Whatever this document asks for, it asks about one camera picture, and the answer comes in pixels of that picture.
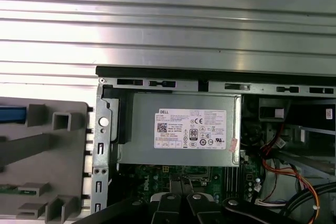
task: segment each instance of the barcode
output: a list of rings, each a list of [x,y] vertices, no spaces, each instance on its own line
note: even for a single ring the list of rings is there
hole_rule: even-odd
[[[167,124],[166,123],[158,123],[157,132],[167,132]]]

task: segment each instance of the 80 plus logo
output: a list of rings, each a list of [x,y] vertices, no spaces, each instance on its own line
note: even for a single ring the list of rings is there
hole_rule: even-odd
[[[198,139],[198,130],[197,129],[190,129],[189,131],[189,139],[195,141]]]

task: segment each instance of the sticker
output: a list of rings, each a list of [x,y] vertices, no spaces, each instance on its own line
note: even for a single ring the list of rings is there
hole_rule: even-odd
[[[326,117],[327,120],[332,120],[332,109],[326,109]]]
[[[280,138],[280,137],[275,142],[275,145],[277,147],[279,147],[280,149],[282,149],[285,144],[286,144],[286,142],[282,138]]]
[[[303,143],[306,141],[306,131],[305,130],[301,130],[300,141],[303,142]]]
[[[237,142],[238,142],[238,140],[235,139],[235,138],[233,138],[231,140],[231,145],[230,145],[230,149],[229,149],[230,152],[235,152],[236,146],[237,146]]]
[[[285,110],[284,109],[275,109],[275,118],[285,118]]]
[[[224,150],[226,111],[159,109],[154,132],[155,148]]]

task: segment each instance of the motherboard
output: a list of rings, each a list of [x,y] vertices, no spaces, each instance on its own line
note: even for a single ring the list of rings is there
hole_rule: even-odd
[[[240,167],[124,165],[120,172],[137,181],[134,196],[147,202],[156,193],[170,192],[171,175],[183,175],[190,179],[194,192],[212,195],[219,203],[229,197],[249,200],[260,169],[257,162],[245,157]]]

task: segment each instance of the corrugated metal surface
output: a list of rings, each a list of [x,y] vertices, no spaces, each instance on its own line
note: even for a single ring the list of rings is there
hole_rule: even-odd
[[[0,0],[0,8],[0,81],[51,74],[58,78],[47,81],[91,85],[95,65],[106,64],[336,74],[336,0]]]

